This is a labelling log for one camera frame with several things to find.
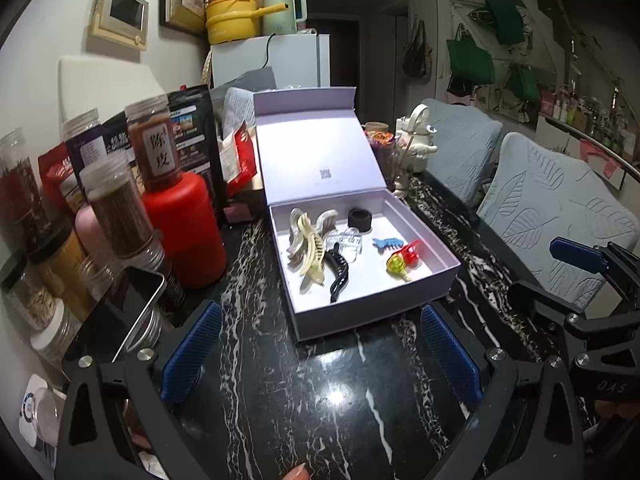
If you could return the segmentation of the yellow green lollipop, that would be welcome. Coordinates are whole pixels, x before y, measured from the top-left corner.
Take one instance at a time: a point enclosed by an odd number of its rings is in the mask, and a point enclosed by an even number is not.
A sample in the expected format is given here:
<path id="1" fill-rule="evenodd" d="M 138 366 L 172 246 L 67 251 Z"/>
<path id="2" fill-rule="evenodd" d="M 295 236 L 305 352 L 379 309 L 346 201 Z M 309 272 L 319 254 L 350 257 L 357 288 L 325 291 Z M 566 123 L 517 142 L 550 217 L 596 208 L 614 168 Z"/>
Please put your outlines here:
<path id="1" fill-rule="evenodd" d="M 386 260 L 386 272 L 394 278 L 402 278 L 408 282 L 410 280 L 408 266 L 401 254 L 391 254 Z"/>

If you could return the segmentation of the blue fishbone cable winder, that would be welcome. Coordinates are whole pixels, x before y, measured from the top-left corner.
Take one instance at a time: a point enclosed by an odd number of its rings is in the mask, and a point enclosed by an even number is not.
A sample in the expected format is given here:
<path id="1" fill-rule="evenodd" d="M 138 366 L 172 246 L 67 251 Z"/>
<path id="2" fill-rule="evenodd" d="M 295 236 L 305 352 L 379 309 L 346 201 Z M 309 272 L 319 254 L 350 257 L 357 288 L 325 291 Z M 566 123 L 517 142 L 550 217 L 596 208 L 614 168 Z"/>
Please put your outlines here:
<path id="1" fill-rule="evenodd" d="M 397 237 L 374 238 L 372 244 L 378 252 L 385 252 L 400 249 L 405 245 L 405 241 Z"/>

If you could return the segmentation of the lavender gift box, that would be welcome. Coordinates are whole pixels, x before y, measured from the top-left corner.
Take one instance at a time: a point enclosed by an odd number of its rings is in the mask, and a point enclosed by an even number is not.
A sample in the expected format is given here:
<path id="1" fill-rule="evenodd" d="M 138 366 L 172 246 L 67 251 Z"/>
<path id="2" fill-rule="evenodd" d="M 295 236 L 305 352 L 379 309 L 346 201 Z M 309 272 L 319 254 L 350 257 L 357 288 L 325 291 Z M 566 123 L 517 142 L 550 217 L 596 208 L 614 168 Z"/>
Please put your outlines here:
<path id="1" fill-rule="evenodd" d="M 352 330 L 447 295 L 460 262 L 447 245 L 386 188 L 378 163 L 354 112 L 352 88 L 271 90 L 254 96 L 256 138 L 262 184 L 270 214 L 295 336 L 311 340 Z M 288 258 L 290 212 L 299 208 L 311 222 L 329 209 L 338 211 L 335 229 L 347 228 L 354 208 L 369 211 L 371 229 L 362 253 L 349 263 L 348 283 L 330 301 L 334 274 L 324 283 L 299 275 Z M 420 260 L 408 266 L 410 280 L 386 272 L 397 250 L 378 252 L 374 238 L 420 240 Z"/>

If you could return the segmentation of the clear plastic hair claw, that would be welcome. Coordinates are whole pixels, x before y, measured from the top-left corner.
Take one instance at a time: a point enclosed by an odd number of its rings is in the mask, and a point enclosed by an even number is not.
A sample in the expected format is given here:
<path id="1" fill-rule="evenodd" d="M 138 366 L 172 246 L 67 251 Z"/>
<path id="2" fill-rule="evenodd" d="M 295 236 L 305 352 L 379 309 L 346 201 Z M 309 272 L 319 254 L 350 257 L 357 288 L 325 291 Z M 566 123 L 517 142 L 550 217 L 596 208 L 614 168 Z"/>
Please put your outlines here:
<path id="1" fill-rule="evenodd" d="M 362 253 L 362 236 L 356 228 L 333 230 L 324 239 L 326 250 L 336 250 L 347 263 L 353 263 Z"/>

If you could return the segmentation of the black wavy hair clip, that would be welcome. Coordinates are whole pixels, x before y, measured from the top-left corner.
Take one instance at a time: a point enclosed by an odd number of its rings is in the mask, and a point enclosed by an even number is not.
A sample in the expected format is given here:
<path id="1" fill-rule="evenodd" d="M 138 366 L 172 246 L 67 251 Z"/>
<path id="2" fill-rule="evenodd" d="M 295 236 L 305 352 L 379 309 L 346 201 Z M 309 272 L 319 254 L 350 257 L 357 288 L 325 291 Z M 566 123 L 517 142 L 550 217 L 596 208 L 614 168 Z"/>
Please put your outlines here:
<path id="1" fill-rule="evenodd" d="M 335 243 L 331 249 L 326 250 L 324 263 L 334 274 L 334 281 L 330 286 L 330 301 L 334 304 L 348 283 L 349 265 L 340 252 L 340 244 Z"/>

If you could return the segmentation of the beige marbled hair claw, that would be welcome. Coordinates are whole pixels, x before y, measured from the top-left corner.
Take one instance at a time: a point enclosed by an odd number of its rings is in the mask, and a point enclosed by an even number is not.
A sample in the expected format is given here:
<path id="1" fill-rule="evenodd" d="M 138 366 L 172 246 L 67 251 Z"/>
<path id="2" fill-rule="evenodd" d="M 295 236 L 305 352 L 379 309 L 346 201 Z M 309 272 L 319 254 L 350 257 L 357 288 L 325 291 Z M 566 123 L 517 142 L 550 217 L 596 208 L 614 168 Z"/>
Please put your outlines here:
<path id="1" fill-rule="evenodd" d="M 320 238 L 325 238 L 329 232 L 333 231 L 337 222 L 338 211 L 329 209 L 318 215 L 315 222 L 311 222 L 308 214 L 299 208 L 293 208 L 290 212 L 290 244 L 286 252 L 292 261 L 299 261 L 303 258 L 307 247 L 307 238 L 311 234 L 317 234 Z"/>

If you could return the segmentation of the grey leaf quilted cushion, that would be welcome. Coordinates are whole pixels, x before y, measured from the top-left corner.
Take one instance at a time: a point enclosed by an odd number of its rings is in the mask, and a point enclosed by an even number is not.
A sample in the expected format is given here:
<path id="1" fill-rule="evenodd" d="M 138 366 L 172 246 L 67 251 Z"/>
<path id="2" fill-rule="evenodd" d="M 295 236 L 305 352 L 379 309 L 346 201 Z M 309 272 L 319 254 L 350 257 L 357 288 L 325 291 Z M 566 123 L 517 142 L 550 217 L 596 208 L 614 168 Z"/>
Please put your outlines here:
<path id="1" fill-rule="evenodd" d="M 552 240 L 560 236 L 590 247 L 614 242 L 632 249 L 639 239 L 638 218 L 585 162 L 517 132 L 502 141 L 497 172 L 477 214 L 545 290 L 580 310 L 604 278 L 553 258 Z"/>

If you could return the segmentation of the yellow grain jar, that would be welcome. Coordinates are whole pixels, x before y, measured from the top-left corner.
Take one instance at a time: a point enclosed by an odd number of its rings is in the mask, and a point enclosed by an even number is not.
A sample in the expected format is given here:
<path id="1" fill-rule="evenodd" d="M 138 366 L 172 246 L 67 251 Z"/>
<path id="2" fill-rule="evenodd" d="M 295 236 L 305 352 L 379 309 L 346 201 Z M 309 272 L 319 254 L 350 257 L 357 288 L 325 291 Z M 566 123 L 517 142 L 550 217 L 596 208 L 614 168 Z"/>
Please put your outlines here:
<path id="1" fill-rule="evenodd" d="M 62 299 L 75 318 L 84 322 L 94 299 L 79 275 L 86 254 L 70 222 L 53 222 L 48 235 L 29 249 L 27 257 L 50 293 Z"/>

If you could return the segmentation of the red plastic canister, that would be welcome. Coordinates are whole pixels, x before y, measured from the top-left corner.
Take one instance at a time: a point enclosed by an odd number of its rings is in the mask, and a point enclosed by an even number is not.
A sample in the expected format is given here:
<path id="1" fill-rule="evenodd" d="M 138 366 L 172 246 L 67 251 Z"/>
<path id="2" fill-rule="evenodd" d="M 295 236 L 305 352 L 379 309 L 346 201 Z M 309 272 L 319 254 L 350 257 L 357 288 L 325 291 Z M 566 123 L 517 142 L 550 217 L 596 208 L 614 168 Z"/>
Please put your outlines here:
<path id="1" fill-rule="evenodd" d="M 142 202 L 162 234 L 160 242 L 177 280 L 189 287 L 217 281 L 227 255 L 204 178 L 184 172 L 171 188 L 144 192 Z"/>

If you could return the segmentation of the brown granule spice jar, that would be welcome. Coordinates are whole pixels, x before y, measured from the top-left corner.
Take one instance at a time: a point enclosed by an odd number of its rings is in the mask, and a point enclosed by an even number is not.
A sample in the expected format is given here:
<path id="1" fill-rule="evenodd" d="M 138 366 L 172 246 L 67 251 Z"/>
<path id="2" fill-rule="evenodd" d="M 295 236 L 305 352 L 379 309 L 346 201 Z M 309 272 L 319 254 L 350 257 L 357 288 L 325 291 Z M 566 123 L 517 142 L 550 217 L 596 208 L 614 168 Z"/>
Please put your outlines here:
<path id="1" fill-rule="evenodd" d="M 115 256 L 130 259 L 140 254 L 154 231 L 126 152 L 114 151 L 85 166 L 80 180 Z"/>

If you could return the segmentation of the glass measuring cup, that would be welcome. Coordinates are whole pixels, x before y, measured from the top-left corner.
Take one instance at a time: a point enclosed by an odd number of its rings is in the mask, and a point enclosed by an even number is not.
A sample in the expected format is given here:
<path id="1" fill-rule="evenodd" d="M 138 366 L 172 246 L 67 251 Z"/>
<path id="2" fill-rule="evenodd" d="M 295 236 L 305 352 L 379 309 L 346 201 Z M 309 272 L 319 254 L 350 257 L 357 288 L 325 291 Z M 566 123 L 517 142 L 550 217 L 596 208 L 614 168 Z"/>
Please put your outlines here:
<path id="1" fill-rule="evenodd" d="M 409 155 L 406 148 L 395 144 L 383 145 L 376 152 L 386 186 L 391 190 L 406 188 L 410 179 Z"/>

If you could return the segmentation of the white cartoon dog kettle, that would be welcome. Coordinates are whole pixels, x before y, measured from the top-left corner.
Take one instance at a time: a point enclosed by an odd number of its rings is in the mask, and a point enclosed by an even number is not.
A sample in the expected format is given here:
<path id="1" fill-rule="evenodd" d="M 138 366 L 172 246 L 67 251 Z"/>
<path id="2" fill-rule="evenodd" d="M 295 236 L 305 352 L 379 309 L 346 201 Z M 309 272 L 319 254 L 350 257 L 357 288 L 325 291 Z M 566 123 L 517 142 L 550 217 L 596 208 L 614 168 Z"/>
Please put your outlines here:
<path id="1" fill-rule="evenodd" d="M 428 156 L 437 151 L 433 142 L 436 129 L 430 124 L 430 108 L 424 104 L 418 104 L 409 115 L 396 119 L 395 145 L 404 146 L 409 155 L 410 178 L 414 172 L 421 172 L 426 168 Z M 409 182 L 406 188 L 393 190 L 393 194 L 404 197 L 409 191 Z"/>

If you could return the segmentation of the red chili spice jar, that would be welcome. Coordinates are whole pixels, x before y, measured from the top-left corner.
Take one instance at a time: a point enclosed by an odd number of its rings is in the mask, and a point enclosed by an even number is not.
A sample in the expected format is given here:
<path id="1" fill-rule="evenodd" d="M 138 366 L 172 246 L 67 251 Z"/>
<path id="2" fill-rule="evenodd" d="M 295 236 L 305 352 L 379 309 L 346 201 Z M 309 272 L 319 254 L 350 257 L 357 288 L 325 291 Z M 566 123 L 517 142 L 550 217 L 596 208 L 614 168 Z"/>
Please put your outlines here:
<path id="1" fill-rule="evenodd" d="M 22 232 L 26 246 L 37 245 L 50 226 L 21 128 L 1 138 L 1 206 Z"/>

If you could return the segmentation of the brown spice jar labelled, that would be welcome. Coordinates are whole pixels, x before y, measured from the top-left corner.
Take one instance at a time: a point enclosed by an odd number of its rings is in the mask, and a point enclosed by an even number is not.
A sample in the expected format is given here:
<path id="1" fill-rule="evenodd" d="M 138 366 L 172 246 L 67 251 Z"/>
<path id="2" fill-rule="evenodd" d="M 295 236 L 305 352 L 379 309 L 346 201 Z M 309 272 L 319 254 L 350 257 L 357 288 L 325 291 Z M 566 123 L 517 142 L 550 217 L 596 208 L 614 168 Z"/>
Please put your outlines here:
<path id="1" fill-rule="evenodd" d="M 166 94 L 125 108 L 127 133 L 146 192 L 171 188 L 181 178 L 174 126 Z"/>

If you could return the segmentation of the green tote bag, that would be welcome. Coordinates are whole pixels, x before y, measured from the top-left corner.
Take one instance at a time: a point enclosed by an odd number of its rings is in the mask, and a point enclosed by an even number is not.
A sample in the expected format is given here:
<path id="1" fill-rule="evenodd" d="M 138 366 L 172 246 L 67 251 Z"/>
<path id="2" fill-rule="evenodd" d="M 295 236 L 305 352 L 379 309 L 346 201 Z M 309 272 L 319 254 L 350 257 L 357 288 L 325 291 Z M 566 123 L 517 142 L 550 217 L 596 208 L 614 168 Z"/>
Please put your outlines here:
<path id="1" fill-rule="evenodd" d="M 488 51 L 480 48 L 463 24 L 454 39 L 447 40 L 451 73 L 479 86 L 495 82 L 495 66 Z"/>

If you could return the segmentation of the black printed snack bag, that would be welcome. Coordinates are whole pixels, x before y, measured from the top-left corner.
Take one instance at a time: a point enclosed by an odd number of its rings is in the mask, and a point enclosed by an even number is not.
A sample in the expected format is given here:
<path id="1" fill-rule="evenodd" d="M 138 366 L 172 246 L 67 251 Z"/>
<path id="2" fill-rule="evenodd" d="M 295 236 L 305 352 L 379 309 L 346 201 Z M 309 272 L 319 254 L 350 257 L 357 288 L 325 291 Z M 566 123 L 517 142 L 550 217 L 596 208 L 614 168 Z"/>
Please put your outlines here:
<path id="1" fill-rule="evenodd" d="M 205 179 L 218 221 L 226 206 L 226 182 L 222 175 L 216 119 L 205 84 L 168 94 L 176 148 L 184 171 Z"/>

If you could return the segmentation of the white mini fridge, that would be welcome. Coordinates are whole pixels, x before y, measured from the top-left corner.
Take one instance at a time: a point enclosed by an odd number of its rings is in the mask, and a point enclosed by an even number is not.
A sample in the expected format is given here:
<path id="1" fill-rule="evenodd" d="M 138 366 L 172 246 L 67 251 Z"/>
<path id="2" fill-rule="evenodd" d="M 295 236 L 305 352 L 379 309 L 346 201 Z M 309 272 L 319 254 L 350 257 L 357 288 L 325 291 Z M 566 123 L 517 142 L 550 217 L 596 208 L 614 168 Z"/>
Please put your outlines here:
<path id="1" fill-rule="evenodd" d="M 330 36 L 310 32 L 262 36 L 210 47 L 212 83 L 226 84 L 251 70 L 270 67 L 278 89 L 331 85 Z"/>

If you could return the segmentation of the yellow cooking pot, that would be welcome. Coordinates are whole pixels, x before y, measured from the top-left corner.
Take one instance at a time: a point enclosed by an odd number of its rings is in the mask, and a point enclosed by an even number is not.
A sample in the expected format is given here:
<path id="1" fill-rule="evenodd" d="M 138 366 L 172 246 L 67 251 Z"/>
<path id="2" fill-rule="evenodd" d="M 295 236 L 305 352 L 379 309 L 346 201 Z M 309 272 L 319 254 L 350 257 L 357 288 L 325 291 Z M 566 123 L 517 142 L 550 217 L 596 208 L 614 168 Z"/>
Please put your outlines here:
<path id="1" fill-rule="evenodd" d="M 260 5 L 259 0 L 205 0 L 205 27 L 209 44 L 225 44 L 259 37 L 262 18 L 281 10 Z"/>

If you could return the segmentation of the mint green electric kettle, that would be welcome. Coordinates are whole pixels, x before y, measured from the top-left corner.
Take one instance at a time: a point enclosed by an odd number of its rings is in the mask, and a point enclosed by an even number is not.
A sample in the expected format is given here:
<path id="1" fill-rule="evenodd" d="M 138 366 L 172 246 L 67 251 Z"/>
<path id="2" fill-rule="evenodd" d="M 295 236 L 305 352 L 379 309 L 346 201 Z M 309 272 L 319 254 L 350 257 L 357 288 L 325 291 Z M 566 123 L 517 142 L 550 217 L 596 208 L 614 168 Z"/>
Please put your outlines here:
<path id="1" fill-rule="evenodd" d="M 280 6 L 281 10 L 262 18 L 265 36 L 296 34 L 298 25 L 306 22 L 307 0 L 262 0 L 264 7 Z"/>

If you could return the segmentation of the wall intercom panel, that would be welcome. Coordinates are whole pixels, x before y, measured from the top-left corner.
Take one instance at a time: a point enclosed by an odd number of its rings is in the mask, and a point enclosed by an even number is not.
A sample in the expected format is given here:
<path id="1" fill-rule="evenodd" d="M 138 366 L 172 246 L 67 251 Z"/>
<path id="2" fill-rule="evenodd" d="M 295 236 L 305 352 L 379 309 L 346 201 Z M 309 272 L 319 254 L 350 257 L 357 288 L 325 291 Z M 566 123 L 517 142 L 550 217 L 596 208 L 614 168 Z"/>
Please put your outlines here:
<path id="1" fill-rule="evenodd" d="M 146 0 L 96 0 L 89 32 L 96 38 L 145 51 L 148 28 L 149 3 Z"/>

